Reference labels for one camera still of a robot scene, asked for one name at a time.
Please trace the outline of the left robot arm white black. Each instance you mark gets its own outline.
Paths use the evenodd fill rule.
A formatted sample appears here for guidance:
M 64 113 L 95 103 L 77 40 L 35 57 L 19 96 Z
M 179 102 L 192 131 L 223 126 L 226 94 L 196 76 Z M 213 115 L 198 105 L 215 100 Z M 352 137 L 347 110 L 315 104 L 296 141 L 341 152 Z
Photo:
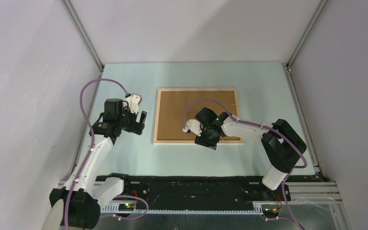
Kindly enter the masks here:
M 45 230 L 60 227 L 93 229 L 101 210 L 116 196 L 128 199 L 132 186 L 118 178 L 108 178 L 96 187 L 98 171 L 105 157 L 123 131 L 141 135 L 147 112 L 139 112 L 142 98 L 130 94 L 125 99 L 107 99 L 104 111 L 90 127 L 87 152 L 61 188 L 54 188 L 49 201 L 52 206 L 44 223 Z

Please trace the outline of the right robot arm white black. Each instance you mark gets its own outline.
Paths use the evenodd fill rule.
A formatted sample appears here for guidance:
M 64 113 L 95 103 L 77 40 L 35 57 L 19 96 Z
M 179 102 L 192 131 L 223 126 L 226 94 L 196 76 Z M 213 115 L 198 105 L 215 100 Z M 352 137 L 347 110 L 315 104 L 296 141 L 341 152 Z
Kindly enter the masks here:
M 194 133 L 195 144 L 212 150 L 217 148 L 223 137 L 260 141 L 271 164 L 259 188 L 260 196 L 265 200 L 272 200 L 278 195 L 278 187 L 297 167 L 299 160 L 303 161 L 303 167 L 307 166 L 303 157 L 307 145 L 284 119 L 265 125 L 242 120 L 227 112 L 217 115 L 204 107 L 194 119 L 183 124 L 183 132 Z

